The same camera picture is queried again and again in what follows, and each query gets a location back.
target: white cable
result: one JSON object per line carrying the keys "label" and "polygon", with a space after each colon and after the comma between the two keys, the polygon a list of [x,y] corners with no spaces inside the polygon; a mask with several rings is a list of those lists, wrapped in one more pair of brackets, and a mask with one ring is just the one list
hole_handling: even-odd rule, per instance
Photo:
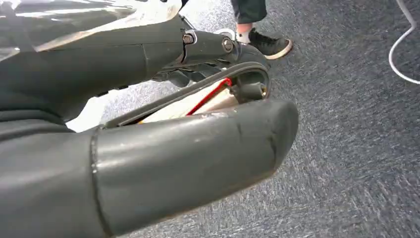
{"label": "white cable", "polygon": [[414,80],[412,78],[409,78],[405,75],[403,75],[398,69],[397,67],[395,67],[394,62],[392,61],[392,55],[394,54],[394,50],[395,48],[398,46],[398,44],[400,44],[403,39],[405,37],[407,37],[408,35],[410,35],[414,29],[417,27],[417,22],[414,20],[414,18],[411,16],[410,12],[408,11],[407,7],[405,6],[403,0],[397,0],[398,6],[400,6],[400,9],[403,11],[405,17],[407,18],[407,20],[410,22],[411,27],[410,29],[408,29],[408,31],[406,31],[395,43],[394,45],[391,47],[391,50],[389,51],[389,55],[388,55],[388,60],[389,60],[389,64],[391,65],[392,70],[401,78],[405,79],[406,81],[409,81],[411,83],[415,83],[415,84],[420,84],[420,81]]}

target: screw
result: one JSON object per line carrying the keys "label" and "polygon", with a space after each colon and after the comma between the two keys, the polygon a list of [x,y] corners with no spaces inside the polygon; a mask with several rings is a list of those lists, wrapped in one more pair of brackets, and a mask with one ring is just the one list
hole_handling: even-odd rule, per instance
{"label": "screw", "polygon": [[222,44],[223,44],[223,48],[224,48],[224,50],[226,52],[231,52],[232,51],[233,43],[232,43],[232,41],[230,39],[225,38],[223,40],[223,43]]}
{"label": "screw", "polygon": [[192,44],[194,43],[194,37],[190,34],[185,34],[182,37],[182,40],[184,41],[184,44]]}

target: dark pants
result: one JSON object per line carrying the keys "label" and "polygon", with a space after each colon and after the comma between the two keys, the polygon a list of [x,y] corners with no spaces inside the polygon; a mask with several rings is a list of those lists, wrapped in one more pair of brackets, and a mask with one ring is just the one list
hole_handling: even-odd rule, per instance
{"label": "dark pants", "polygon": [[230,0],[236,23],[246,24],[261,21],[267,16],[265,0]]}

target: red wire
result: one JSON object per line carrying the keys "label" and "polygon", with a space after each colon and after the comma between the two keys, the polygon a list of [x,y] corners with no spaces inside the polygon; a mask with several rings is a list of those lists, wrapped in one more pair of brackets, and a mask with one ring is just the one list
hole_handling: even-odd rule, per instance
{"label": "red wire", "polygon": [[228,86],[232,86],[232,81],[229,78],[225,78],[223,81],[221,81],[219,83],[219,85],[213,89],[209,94],[207,94],[201,101],[199,101],[195,107],[187,113],[187,116],[192,115],[193,113],[195,113],[198,109],[200,109],[204,104],[206,104],[208,101],[210,101],[214,96],[216,96],[217,94],[219,94],[223,89],[225,89],[225,87]]}

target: black sneaker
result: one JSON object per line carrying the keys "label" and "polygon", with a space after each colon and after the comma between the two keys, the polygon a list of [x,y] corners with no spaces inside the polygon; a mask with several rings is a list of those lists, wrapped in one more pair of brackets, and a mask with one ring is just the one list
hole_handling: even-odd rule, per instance
{"label": "black sneaker", "polygon": [[249,45],[257,48],[269,60],[285,56],[292,49],[292,41],[261,35],[255,28],[249,32]]}

